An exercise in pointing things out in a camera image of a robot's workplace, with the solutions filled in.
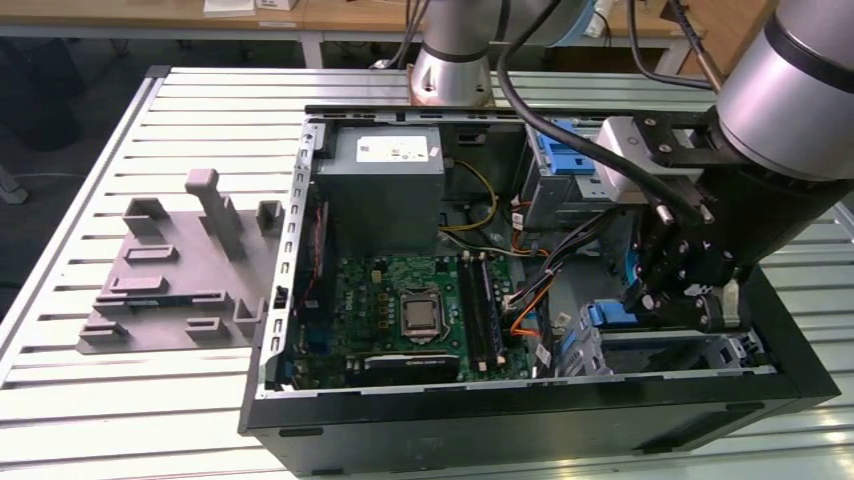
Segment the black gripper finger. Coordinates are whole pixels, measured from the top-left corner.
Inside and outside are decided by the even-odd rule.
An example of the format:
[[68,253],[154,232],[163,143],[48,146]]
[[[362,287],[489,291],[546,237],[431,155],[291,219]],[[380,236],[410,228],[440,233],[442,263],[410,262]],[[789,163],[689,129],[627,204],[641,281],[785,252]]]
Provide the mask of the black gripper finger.
[[627,272],[634,275],[623,295],[629,313],[643,315],[658,310],[666,287],[673,283],[673,232],[634,232],[629,257],[634,260]]
[[741,331],[739,303],[741,288],[737,282],[727,282],[722,287],[703,286],[695,297],[698,330],[706,333]]

